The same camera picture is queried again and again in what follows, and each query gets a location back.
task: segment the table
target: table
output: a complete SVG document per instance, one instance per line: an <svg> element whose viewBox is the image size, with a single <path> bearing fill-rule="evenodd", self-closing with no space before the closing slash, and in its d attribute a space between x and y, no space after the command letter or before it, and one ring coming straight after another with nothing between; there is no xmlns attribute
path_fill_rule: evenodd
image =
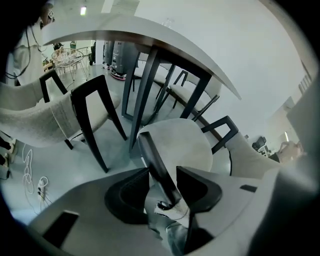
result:
<svg viewBox="0 0 320 256"><path fill-rule="evenodd" d="M139 52L149 54L133 116L127 115L127 106L134 68L127 73L124 85L122 115L132 120L130 150L136 142L151 85L158 66L162 62L177 65L200 79L181 118L187 118L190 115L212 76L241 100L240 94L226 74L203 50L172 29L144 18L115 13L73 17L64 22L56 21L45 26L42 29L42 40L44 45L74 40L132 42L136 44ZM135 63L138 57L137 53L136 59L132 58L132 61Z"/></svg>

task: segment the chair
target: chair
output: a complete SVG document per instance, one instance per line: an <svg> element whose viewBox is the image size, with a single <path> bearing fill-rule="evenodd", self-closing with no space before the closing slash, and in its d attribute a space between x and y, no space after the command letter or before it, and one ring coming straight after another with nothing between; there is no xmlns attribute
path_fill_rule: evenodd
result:
<svg viewBox="0 0 320 256"><path fill-rule="evenodd" d="M181 85L178 85L177 82L179 79L183 76ZM169 85L169 91L167 92L166 96L160 100L161 102L157 102L155 109L157 106L157 111L160 110L166 99L168 98L170 93L174 93L175 102L173 104L173 109L176 107L177 101L181 99L183 102L187 103L192 94L194 89L196 88L197 84L199 82L199 78L196 77L194 74L189 73L185 70L182 70L177 79L174 81L173 84ZM204 92L202 93L199 101L195 104L194 109L197 111L197 114L192 119L194 121L198 120L200 116L213 104L219 99L220 97L220 91L221 91L221 82L216 80L214 77L211 78L208 85L206 86Z"/></svg>
<svg viewBox="0 0 320 256"><path fill-rule="evenodd" d="M230 131L211 148L204 133L224 124ZM164 120L146 125L137 138L144 132L150 133L173 181L176 180L177 166L210 172L214 165L213 154L224 146L229 150L231 176L261 179L266 171L281 167L278 162L256 152L228 116L203 128L190 119Z"/></svg>
<svg viewBox="0 0 320 256"><path fill-rule="evenodd" d="M133 83L133 87L132 87L133 92L135 91L135 79L141 79L141 77L144 73L147 58L148 58L147 54L142 54L142 53L140 54L139 60L137 62L137 67L134 70L134 79L132 82ZM154 77L154 82L157 83L158 85L160 85L161 88L164 86L164 84L166 82L168 70L170 69L170 67L171 67L171 64L163 64L163 63L160 64L158 67L158 70L157 70L155 77Z"/></svg>
<svg viewBox="0 0 320 256"><path fill-rule="evenodd" d="M49 100L46 80L53 78L62 96ZM99 152L93 132L110 117L124 140L127 136L115 108L119 97L109 92L104 75L67 91L51 70L25 86L0 85L0 130L33 147L43 148L69 140L88 144L101 168L108 168Z"/></svg>

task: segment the white tabletop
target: white tabletop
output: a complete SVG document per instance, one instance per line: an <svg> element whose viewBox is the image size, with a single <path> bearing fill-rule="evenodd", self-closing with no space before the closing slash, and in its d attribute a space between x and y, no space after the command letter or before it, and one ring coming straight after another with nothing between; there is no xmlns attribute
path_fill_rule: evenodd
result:
<svg viewBox="0 0 320 256"><path fill-rule="evenodd" d="M44 45L74 40L104 40L133 42L166 49L213 75L241 100L226 74L203 50L174 30L148 19L101 13L55 21L41 31Z"/></svg>

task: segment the floor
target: floor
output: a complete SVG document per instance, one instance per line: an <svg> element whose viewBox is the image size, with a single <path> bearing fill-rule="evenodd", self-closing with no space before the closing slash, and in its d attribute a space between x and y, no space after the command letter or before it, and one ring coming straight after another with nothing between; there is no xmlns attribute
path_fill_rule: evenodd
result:
<svg viewBox="0 0 320 256"><path fill-rule="evenodd" d="M101 65L89 66L89 68L86 69L86 74L89 79L99 75L105 75L109 90L122 98L125 82L111 77ZM75 81L73 82L70 73L64 73L60 76L68 90L72 90L86 81L85 75L80 68L76 70L74 77ZM131 89L127 109L129 114L133 114L134 112L139 83L140 80L136 80L135 92L132 92ZM144 118L151 115L159 88L155 83L152 85L144 111ZM53 81L48 83L48 90L51 99L61 95L61 92ZM174 98L169 96L153 122L178 118L183 111L183 106L177 103L176 107L172 109L174 101ZM125 133L129 137L132 122L121 116L121 110L122 104L120 103L116 112ZM105 124L94 133L94 136L100 153L109 168L108 173L104 173L100 168L85 143L72 141L71 143L74 146L73 150L70 150L64 142L47 148L35 148L26 145L24 158L26 158L28 151L32 149L33 157L31 167L35 189L37 189L40 178L46 176L49 183L46 187L45 194L51 202L54 202L64 193L80 184L144 166L140 158L129 155L129 140L124 141L122 139L112 121L107 120ZM207 132L206 136L212 145L217 142L212 134ZM23 147L24 144L19 142L15 161L10 165L11 176L8 180L0 181L0 188L12 215L17 220L28 224L41 211L41 208L43 210L47 205L44 202L40 206L40 200L36 191L33 194L25 193L25 187L22 183L26 166L22 158ZM2 155L4 154L3 149L0 150L0 153ZM228 174L230 171L228 151L223 149L217 152L213 158L214 165L211 171ZM4 178L3 171L1 171L1 178Z"/></svg>

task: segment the electrical outlet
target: electrical outlet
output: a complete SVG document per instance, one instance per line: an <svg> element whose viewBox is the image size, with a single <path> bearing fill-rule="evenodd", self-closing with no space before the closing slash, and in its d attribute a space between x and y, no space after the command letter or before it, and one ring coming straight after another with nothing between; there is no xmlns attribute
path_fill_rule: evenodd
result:
<svg viewBox="0 0 320 256"><path fill-rule="evenodd" d="M40 202L43 202L45 200L45 187L44 187L44 185L45 185L45 182L42 179L40 179L38 186L37 186L37 190L38 190L38 192L40 192L40 194L38 193L39 194L38 199Z"/></svg>

